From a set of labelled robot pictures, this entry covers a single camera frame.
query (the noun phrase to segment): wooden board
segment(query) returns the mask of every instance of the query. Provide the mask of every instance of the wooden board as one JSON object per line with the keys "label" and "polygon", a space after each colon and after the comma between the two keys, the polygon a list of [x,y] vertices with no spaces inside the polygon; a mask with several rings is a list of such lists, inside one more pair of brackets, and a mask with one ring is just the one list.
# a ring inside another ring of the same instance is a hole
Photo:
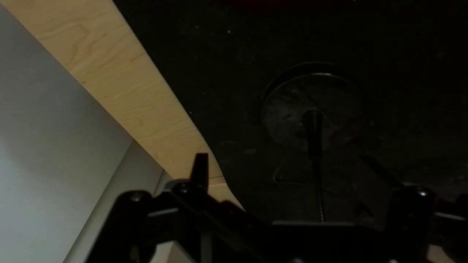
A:
{"label": "wooden board", "polygon": [[[195,154],[211,152],[112,0],[0,3],[172,177],[186,177]],[[214,158],[211,177],[221,177]]]}

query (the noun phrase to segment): wood grain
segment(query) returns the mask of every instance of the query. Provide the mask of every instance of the wood grain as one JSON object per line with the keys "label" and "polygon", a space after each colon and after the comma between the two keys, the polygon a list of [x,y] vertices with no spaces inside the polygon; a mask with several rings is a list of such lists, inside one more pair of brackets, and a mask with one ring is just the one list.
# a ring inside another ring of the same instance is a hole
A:
{"label": "wood grain", "polygon": [[[207,142],[112,0],[0,0],[175,179]],[[226,186],[211,158],[211,177]]]}

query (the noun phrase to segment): metal rod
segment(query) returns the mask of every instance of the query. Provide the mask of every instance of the metal rod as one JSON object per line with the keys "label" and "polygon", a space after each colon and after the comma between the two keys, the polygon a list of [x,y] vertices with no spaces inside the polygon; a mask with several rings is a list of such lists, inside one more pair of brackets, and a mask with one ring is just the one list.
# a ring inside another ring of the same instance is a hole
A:
{"label": "metal rod", "polygon": [[312,163],[312,180],[319,205],[321,221],[327,221],[325,199],[324,199],[324,182],[322,182],[322,129],[324,116],[318,110],[306,111],[303,116],[303,125],[308,132],[309,157]]}
{"label": "metal rod", "polygon": [[382,167],[376,160],[371,158],[369,155],[362,155],[363,163],[366,163],[374,173],[378,174],[388,186],[393,189],[404,187],[404,184],[395,179],[385,167]]}

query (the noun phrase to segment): wooden surface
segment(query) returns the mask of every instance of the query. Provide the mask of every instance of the wooden surface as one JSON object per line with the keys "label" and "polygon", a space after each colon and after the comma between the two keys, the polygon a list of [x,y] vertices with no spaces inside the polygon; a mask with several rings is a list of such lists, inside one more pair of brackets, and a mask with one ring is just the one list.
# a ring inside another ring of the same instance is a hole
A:
{"label": "wooden surface", "polygon": [[[175,179],[207,142],[112,0],[0,0],[2,5]],[[211,158],[219,196],[232,198]]]}

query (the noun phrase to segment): dark background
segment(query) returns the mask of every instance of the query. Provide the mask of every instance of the dark background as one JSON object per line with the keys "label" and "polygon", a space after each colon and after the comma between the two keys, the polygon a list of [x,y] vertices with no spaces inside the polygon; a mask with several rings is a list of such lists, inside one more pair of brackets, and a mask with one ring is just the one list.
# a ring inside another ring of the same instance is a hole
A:
{"label": "dark background", "polygon": [[264,221],[317,219],[308,157],[278,146],[261,120],[268,85],[297,65],[353,76],[369,117],[324,157],[327,206],[352,219],[366,154],[447,199],[468,192],[468,3],[461,0],[116,0],[223,168]]}

